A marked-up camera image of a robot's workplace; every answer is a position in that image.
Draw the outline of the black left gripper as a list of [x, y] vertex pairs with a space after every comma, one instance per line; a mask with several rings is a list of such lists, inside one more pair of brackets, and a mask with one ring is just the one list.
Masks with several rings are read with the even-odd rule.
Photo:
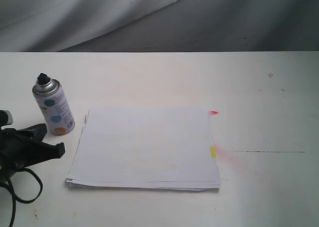
[[47, 134], [46, 124], [36, 124], [24, 129], [6, 128], [0, 131], [0, 181], [12, 177], [16, 169], [33, 166], [53, 159], [60, 159], [65, 154], [63, 142], [56, 145], [33, 143], [27, 150], [26, 140], [43, 140]]

